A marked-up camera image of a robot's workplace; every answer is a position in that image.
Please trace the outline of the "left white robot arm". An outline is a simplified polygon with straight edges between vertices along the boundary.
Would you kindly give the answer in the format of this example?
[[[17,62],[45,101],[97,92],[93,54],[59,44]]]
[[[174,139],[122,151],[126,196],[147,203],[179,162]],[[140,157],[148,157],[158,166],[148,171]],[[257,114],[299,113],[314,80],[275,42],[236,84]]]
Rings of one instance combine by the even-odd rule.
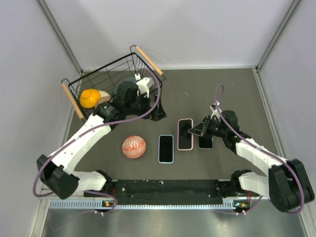
[[[115,94],[112,101],[104,102],[89,116],[86,123],[61,148],[50,156],[37,160],[36,181],[42,181],[52,194],[67,199],[76,191],[96,191],[108,195],[112,184],[102,171],[76,172],[83,156],[118,124],[149,118],[158,108],[161,85],[157,78],[142,78],[136,83],[124,81],[117,91],[131,89],[135,95],[124,98]]]

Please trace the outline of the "teal phone black screen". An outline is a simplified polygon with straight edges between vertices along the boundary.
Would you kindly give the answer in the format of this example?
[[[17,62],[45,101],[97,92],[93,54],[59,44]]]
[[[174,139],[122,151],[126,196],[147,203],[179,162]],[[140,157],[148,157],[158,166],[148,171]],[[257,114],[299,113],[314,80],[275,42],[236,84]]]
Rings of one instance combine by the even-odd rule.
[[[198,138],[198,147],[200,149],[206,149],[206,150],[212,149],[213,148],[213,139],[199,137]]]

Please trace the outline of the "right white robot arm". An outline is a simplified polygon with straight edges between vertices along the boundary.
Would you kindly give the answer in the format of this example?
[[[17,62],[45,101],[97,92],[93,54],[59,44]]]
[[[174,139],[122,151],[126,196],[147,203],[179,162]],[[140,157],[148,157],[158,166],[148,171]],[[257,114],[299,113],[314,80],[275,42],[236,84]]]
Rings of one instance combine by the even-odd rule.
[[[264,173],[264,176],[261,176],[251,170],[236,171],[230,183],[231,191],[235,195],[240,196],[251,191],[268,198],[281,212],[301,208],[315,199],[302,162],[279,157],[257,144],[240,130],[235,112],[223,111],[206,115],[188,132],[205,139],[221,138],[229,150]]]

